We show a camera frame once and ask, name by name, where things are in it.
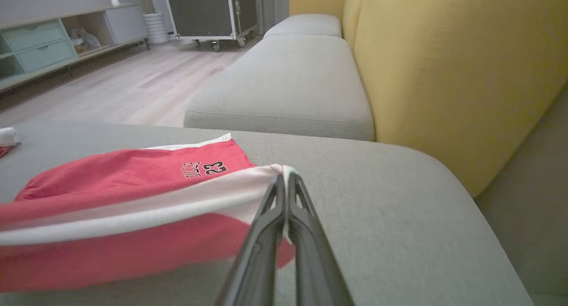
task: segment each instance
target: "drawer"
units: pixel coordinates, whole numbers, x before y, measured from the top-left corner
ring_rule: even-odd
[[[16,56],[27,72],[38,71],[41,68],[75,57],[67,41],[47,44]]]
[[[14,52],[63,39],[57,20],[2,31]]]

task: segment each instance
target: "white vase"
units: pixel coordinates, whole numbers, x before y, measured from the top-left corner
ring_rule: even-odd
[[[164,25],[164,13],[144,14],[144,22],[148,29],[148,43],[163,44],[170,41]]]

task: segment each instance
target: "wooden floor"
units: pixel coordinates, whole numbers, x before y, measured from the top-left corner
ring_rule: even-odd
[[[183,125],[187,104],[215,74],[251,49],[230,41],[139,46],[88,61],[0,92],[0,127],[27,120],[75,120],[155,126]]]

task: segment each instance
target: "yellow backrest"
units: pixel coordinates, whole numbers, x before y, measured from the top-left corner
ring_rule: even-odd
[[[354,57],[377,140],[475,196],[568,78],[568,0],[363,0]]]
[[[343,6],[343,38],[349,43],[353,50],[355,45],[355,35],[357,33],[357,23],[359,22],[359,11],[363,0],[345,0]]]
[[[296,14],[327,14],[343,17],[345,0],[290,0],[290,15]]]

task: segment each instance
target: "road case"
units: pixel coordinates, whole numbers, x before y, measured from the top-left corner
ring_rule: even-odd
[[[257,27],[256,0],[166,0],[176,39],[212,41],[219,51],[220,40],[245,45],[245,35]]]

